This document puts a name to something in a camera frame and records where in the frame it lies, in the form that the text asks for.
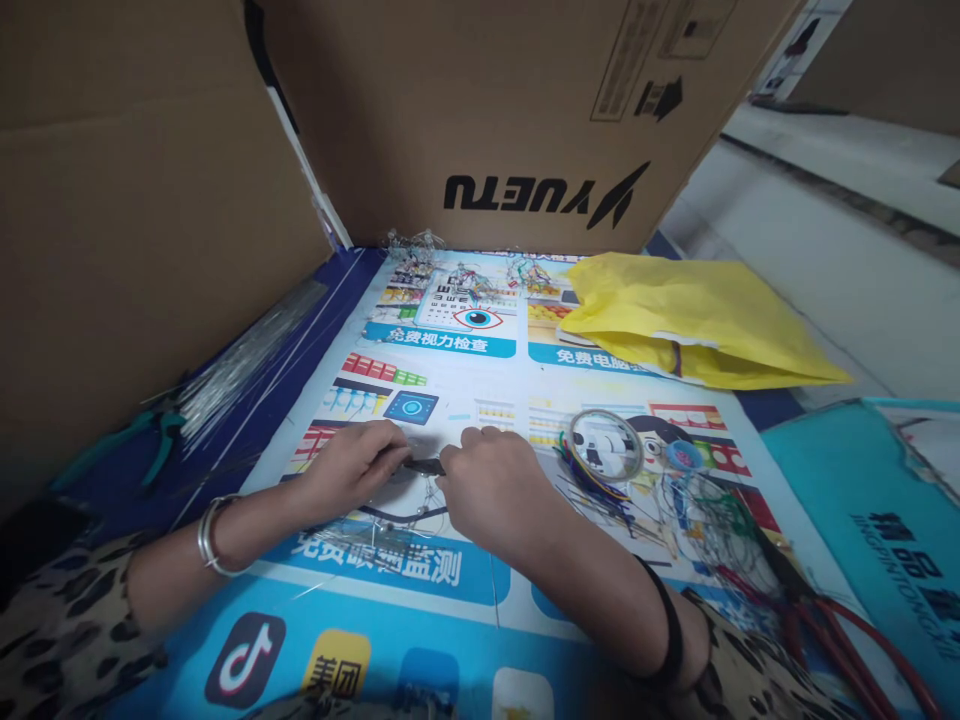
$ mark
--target eye icon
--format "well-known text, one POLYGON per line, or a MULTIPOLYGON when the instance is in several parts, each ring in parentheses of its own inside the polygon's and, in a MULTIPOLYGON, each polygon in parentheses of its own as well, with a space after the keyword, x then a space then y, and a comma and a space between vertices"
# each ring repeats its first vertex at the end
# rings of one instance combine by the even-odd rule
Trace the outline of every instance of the eye icon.
POLYGON ((453 319, 461 325, 466 325, 468 328, 475 330, 486 330, 487 328, 496 327, 503 322, 503 318, 495 312, 481 310, 480 308, 461 310, 453 316, 453 319))

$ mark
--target poster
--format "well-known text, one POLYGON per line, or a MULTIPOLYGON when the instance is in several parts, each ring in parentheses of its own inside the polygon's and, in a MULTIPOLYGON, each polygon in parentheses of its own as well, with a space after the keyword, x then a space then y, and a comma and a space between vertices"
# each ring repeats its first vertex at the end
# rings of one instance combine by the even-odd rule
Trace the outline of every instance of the poster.
MULTIPOLYGON (((564 337, 557 323, 575 302, 563 279, 571 265, 541 261, 551 282, 531 292, 512 284, 510 263, 453 252, 430 266, 386 262, 241 492, 304 472, 351 423, 393 420, 417 459, 459 443, 466 427, 493 425, 527 438, 557 491, 666 582, 693 587, 746 629, 769 632, 769 618, 704 564, 709 528, 678 500, 684 478, 663 460, 665 446, 682 438, 713 482, 795 544, 821 588, 856 607, 731 393, 624 367, 564 337), (478 276, 485 291, 472 293, 478 276), (625 485, 619 517, 578 497, 555 449, 588 408, 635 419, 644 444, 643 472, 625 485)), ((386 704, 429 697, 467 718, 588 712, 589 693, 612 669, 526 578, 452 527, 434 478, 401 470, 365 507, 339 526, 356 528, 349 547, 301 533, 256 563, 171 641, 178 671, 123 699, 122 711, 153 703, 162 717, 241 717, 301 690, 331 688, 386 704), (387 527, 416 534, 406 552, 378 544, 387 527), (256 692, 242 694, 243 707, 229 692, 240 664, 227 664, 241 646, 245 658, 260 652, 250 660, 256 692)))

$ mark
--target green pliers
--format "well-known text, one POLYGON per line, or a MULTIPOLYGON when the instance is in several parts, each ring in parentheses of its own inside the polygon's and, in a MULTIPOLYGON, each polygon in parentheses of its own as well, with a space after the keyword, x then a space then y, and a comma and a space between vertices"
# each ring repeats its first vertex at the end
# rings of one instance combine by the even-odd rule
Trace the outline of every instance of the green pliers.
POLYGON ((149 488, 153 481, 157 479, 157 475, 160 474, 160 470, 163 469, 167 460, 170 459, 173 444, 180 435, 180 428, 187 422, 187 419, 180 415, 177 410, 176 396, 168 395, 150 410, 137 415, 133 422, 123 430, 112 435, 104 435, 95 445, 80 453, 70 467, 54 478, 53 482, 50 483, 50 490, 54 492, 66 490, 86 475, 90 468, 121 445, 126 444, 140 433, 157 428, 160 431, 160 447, 157 449, 153 464, 150 465, 146 474, 140 480, 141 487, 149 488))

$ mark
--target magnifying glass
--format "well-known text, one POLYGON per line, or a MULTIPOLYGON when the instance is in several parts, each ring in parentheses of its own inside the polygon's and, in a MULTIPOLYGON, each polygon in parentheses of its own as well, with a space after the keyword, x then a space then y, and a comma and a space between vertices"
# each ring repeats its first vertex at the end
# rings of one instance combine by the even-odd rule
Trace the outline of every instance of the magnifying glass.
POLYGON ((584 472, 603 483, 629 480, 643 464, 636 430, 608 410, 584 410, 575 415, 570 422, 569 449, 584 472))

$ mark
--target black bracelet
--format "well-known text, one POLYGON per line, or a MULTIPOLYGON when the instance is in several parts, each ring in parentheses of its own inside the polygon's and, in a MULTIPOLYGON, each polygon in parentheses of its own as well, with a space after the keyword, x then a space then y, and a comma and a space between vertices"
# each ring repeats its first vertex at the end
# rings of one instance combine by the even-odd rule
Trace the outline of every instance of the black bracelet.
POLYGON ((683 665, 683 630, 680 628, 677 609, 667 594, 663 580, 641 558, 636 555, 634 557, 643 565, 653 584, 657 586, 664 612, 667 613, 667 656, 663 660, 663 665, 653 675, 635 678, 635 680, 648 690, 666 690, 676 681, 680 674, 680 667, 683 665))

